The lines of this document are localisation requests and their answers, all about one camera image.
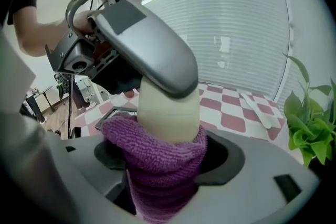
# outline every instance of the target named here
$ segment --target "potted plant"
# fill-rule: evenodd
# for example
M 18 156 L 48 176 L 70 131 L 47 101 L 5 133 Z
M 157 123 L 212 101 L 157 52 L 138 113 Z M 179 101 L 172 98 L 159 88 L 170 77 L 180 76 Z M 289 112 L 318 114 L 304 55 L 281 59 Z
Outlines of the potted plant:
M 289 149 L 299 148 L 302 153 L 304 165 L 309 166 L 311 160 L 325 165 L 332 160 L 336 152 L 335 135 L 336 106 L 331 105 L 324 110 L 318 102 L 309 97 L 312 91 L 320 91 L 328 96 L 333 91 L 336 96 L 336 85 L 331 80 L 330 85 L 311 87 L 308 72 L 301 61 L 292 56 L 285 55 L 298 67 L 305 80 L 301 85 L 304 99 L 300 99 L 292 91 L 284 105 L 284 113 L 289 129 Z

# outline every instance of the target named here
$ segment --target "purple towel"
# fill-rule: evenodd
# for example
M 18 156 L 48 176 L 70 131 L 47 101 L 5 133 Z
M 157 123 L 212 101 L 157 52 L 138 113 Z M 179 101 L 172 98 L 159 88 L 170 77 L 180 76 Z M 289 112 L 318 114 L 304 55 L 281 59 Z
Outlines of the purple towel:
M 169 144 L 150 135 L 136 116 L 121 112 L 102 125 L 103 136 L 123 149 L 135 208 L 150 223 L 166 223 L 196 192 L 206 152 L 205 129 L 193 142 Z

